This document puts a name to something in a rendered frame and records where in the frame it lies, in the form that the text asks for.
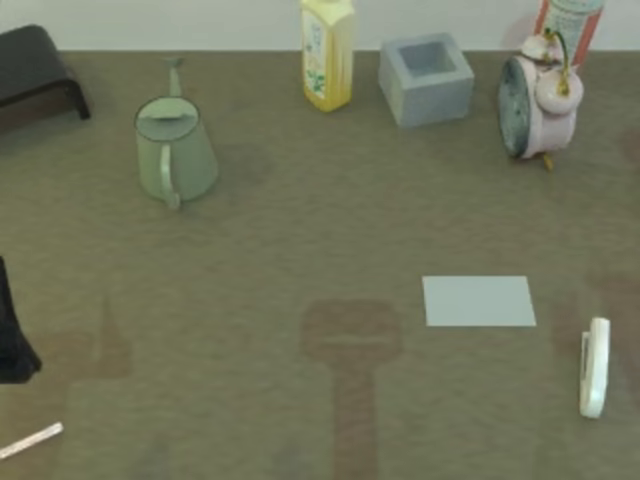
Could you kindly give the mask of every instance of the yellow bottle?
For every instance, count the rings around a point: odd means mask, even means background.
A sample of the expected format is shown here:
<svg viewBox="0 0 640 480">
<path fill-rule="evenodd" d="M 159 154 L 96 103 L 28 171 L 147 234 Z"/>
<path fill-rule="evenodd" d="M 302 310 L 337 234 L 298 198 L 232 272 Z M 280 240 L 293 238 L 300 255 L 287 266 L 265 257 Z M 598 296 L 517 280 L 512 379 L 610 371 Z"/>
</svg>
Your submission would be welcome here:
<svg viewBox="0 0 640 480">
<path fill-rule="evenodd" d="M 304 93 L 323 112 L 351 101 L 354 33 L 351 0 L 302 0 Z"/>
</svg>

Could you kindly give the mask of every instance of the brown tabletop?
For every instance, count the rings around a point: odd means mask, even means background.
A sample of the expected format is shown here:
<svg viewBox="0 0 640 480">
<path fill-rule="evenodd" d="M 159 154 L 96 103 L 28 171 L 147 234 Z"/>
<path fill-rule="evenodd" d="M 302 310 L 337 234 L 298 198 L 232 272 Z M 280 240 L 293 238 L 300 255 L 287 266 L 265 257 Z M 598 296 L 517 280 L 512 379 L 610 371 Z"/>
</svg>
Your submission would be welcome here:
<svg viewBox="0 0 640 480">
<path fill-rule="evenodd" d="M 469 55 L 467 119 L 407 131 L 374 53 L 331 115 L 303 98 L 298 54 L 187 54 L 221 176 L 180 214 L 137 177 L 133 116 L 168 91 L 162 56 L 68 54 L 90 122 L 2 113 L 0 253 L 44 369 L 0 387 L 0 445 L 66 431 L 0 477 L 637 478 L 640 55 L 589 57 L 549 174 L 501 145 L 505 53 Z M 526 275 L 537 327 L 428 329 L 422 275 Z M 613 356 L 588 421 L 594 315 Z M 347 327 L 391 343 L 322 344 Z"/>
</svg>

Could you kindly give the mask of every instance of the gray square box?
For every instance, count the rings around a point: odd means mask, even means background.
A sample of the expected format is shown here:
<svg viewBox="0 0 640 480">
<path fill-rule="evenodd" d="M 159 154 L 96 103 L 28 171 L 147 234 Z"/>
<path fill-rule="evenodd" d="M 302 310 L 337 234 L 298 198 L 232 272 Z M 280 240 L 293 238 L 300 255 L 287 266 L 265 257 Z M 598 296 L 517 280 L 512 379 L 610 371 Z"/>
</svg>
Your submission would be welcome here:
<svg viewBox="0 0 640 480">
<path fill-rule="evenodd" d="M 407 128 L 465 117 L 474 74 L 453 37 L 438 33 L 384 42 L 378 82 Z"/>
<path fill-rule="evenodd" d="M 527 277 L 423 277 L 429 327 L 535 327 Z"/>
</svg>

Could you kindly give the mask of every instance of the watering can spout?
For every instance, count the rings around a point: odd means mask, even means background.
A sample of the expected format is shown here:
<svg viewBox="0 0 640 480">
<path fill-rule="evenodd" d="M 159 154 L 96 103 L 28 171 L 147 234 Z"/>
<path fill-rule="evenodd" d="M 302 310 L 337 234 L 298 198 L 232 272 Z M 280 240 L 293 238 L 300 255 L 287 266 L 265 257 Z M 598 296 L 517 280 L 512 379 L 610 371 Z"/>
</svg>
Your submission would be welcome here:
<svg viewBox="0 0 640 480">
<path fill-rule="evenodd" d="M 182 58 L 171 57 L 165 58 L 169 65 L 169 95 L 172 97 L 182 96 L 182 86 L 180 85 L 180 75 L 178 75 L 178 67 L 182 65 Z"/>
</svg>

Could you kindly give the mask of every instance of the red and white can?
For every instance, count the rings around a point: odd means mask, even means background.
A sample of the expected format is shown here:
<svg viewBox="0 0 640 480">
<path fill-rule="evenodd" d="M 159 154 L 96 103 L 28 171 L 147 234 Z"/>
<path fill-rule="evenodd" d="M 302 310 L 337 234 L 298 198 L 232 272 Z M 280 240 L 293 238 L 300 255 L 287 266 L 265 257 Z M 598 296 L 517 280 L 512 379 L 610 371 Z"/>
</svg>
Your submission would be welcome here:
<svg viewBox="0 0 640 480">
<path fill-rule="evenodd" d="M 572 67 L 579 67 L 587 56 L 605 0 L 543 0 L 535 34 L 545 28 L 558 31 L 567 44 Z"/>
</svg>

